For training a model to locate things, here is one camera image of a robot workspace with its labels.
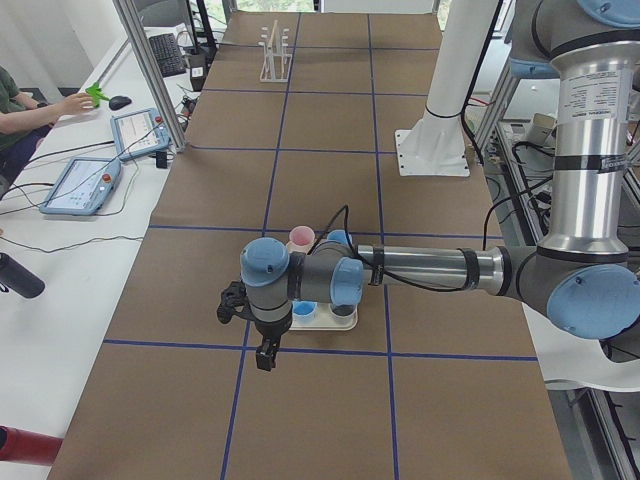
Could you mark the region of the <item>person's hand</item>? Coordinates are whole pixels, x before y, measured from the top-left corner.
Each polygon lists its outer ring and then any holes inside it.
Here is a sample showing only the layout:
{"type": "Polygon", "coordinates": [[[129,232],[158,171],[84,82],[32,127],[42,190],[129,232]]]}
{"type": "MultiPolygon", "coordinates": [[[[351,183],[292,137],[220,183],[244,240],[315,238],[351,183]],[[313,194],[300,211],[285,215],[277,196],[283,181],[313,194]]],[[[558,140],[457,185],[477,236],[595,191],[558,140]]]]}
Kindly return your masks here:
{"type": "Polygon", "coordinates": [[[61,116],[85,114],[94,108],[94,100],[91,95],[86,92],[69,95],[58,104],[58,110],[61,116]]]}

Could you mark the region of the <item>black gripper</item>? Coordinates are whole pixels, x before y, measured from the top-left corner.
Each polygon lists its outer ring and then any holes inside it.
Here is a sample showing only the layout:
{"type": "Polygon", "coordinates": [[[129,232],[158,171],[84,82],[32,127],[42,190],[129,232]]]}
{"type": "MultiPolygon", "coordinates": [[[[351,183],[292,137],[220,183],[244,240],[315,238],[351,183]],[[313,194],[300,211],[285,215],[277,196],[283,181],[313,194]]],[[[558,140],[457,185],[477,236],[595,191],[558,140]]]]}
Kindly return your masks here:
{"type": "Polygon", "coordinates": [[[267,349],[262,347],[256,349],[256,366],[260,370],[272,370],[276,367],[278,344],[280,344],[281,337],[291,328],[291,316],[286,315],[272,322],[256,320],[254,324],[263,339],[269,340],[267,349]]]}

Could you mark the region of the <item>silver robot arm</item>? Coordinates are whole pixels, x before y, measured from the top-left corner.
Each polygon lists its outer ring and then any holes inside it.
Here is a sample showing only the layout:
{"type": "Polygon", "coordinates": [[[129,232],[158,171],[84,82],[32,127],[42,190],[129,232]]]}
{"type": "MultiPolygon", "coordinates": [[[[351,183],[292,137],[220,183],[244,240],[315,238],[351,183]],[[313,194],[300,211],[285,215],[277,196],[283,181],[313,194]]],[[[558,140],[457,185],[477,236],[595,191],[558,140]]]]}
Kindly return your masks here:
{"type": "Polygon", "coordinates": [[[533,247],[479,251],[345,240],[291,253],[276,239],[259,238],[244,247],[241,278],[222,294],[218,319],[255,325],[262,370],[275,365],[294,301],[355,307],[366,286],[392,282],[444,293],[482,289],[525,303],[579,338],[619,334],[639,314],[639,283],[617,235],[638,60],[635,1],[518,2],[511,73],[560,82],[547,234],[533,247]]]}

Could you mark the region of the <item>person's forearm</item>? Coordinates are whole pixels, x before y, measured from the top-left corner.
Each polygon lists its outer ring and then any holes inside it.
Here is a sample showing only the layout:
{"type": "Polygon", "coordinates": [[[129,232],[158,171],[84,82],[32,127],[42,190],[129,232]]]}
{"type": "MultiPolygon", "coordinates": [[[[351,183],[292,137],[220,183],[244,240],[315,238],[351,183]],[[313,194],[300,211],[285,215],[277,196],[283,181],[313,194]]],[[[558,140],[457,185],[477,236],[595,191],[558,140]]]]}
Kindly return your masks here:
{"type": "Polygon", "coordinates": [[[60,117],[69,115],[68,109],[62,104],[50,105],[34,110],[1,114],[1,133],[10,135],[29,131],[44,125],[55,123],[60,117]]]}

